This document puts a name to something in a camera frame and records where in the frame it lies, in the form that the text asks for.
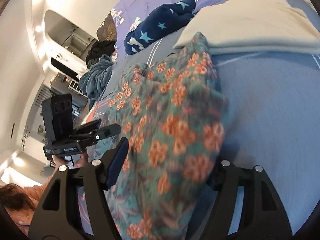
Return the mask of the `person right forearm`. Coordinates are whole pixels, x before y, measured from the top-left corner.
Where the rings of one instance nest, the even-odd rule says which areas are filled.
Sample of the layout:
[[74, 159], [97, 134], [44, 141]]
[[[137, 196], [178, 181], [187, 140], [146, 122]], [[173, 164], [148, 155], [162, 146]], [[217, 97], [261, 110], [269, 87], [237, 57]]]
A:
[[35, 185], [35, 186], [32, 186], [32, 187], [24, 187], [23, 188], [23, 191], [25, 192], [25, 194], [31, 198], [31, 199], [34, 199], [36, 201], [40, 201], [43, 193], [45, 192], [48, 184], [50, 183], [52, 179], [52, 176], [49, 177], [49, 179], [47, 180], [46, 183], [44, 183], [43, 185], [41, 186], [38, 186], [38, 185]]

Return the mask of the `person left hand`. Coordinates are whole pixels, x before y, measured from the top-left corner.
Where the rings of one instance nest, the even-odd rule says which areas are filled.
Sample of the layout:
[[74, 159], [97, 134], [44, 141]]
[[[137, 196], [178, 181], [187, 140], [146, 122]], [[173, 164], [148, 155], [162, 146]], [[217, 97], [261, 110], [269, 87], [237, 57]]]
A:
[[65, 161], [64, 158], [57, 157], [56, 155], [52, 155], [52, 160], [55, 164], [55, 170], [58, 170], [62, 165], [72, 164], [74, 168], [81, 168], [88, 164], [88, 153], [85, 151], [82, 154], [76, 155], [75, 157], [71, 157], [70, 161]]

